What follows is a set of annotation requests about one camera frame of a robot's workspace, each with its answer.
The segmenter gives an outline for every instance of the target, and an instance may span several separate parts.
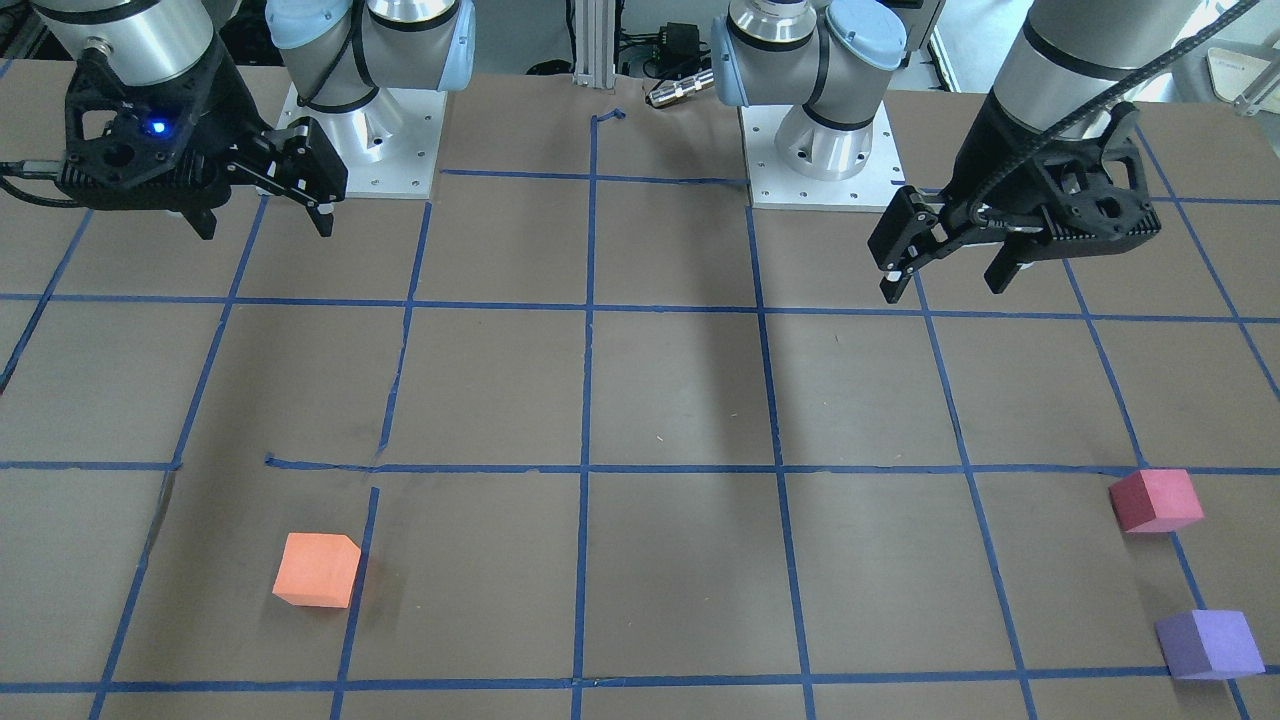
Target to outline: purple cube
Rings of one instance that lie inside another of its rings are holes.
[[[1230,680],[1266,673],[1244,614],[1192,610],[1156,623],[1169,673],[1179,680]]]

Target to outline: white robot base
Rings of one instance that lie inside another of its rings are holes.
[[[884,105],[881,104],[872,122],[873,141],[867,164],[856,176],[842,181],[812,178],[783,161],[773,137],[790,110],[787,105],[741,109],[751,206],[765,210],[883,211],[906,182]]]
[[[334,115],[298,106],[289,86],[278,128],[316,118],[347,164],[347,197],[431,197],[448,92],[383,88],[360,110]]]

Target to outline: gray floor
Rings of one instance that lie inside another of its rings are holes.
[[[65,70],[0,77],[0,155],[55,151]],[[0,199],[0,716],[1280,716],[1280,666],[1175,683],[1152,630],[1240,609],[1280,659],[1256,127],[1152,106],[1160,238],[886,307],[873,217],[748,209],[733,111],[641,88],[477,77],[433,202],[333,238]],[[978,102],[891,94],[911,182]],[[1124,537],[1139,464],[1207,520]],[[351,611],[271,597],[288,532],[362,543]]]

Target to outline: white mounting plate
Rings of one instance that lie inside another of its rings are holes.
[[[837,210],[879,213],[906,182],[897,143],[882,102],[872,120],[872,152],[863,172],[845,181],[820,181],[787,165],[773,146],[773,136],[788,105],[742,108],[742,146],[751,179],[751,205],[774,210]]]
[[[426,200],[431,197],[440,131],[444,128],[444,104],[449,94],[385,87],[383,92],[390,92],[408,113],[410,126],[397,133],[396,152],[384,154],[375,163],[347,163],[347,197]],[[275,127],[283,128],[302,115],[314,114],[307,108],[298,108],[298,91],[289,85]]]

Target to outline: cube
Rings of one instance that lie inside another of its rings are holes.
[[[347,536],[289,533],[271,593],[310,607],[347,607],[356,584],[360,546]]]
[[[1169,533],[1204,518],[1187,470],[1138,470],[1111,486],[1111,506],[1126,533]]]
[[[1192,610],[1156,623],[1169,673],[1179,680],[1230,680],[1266,673],[1244,614]]]

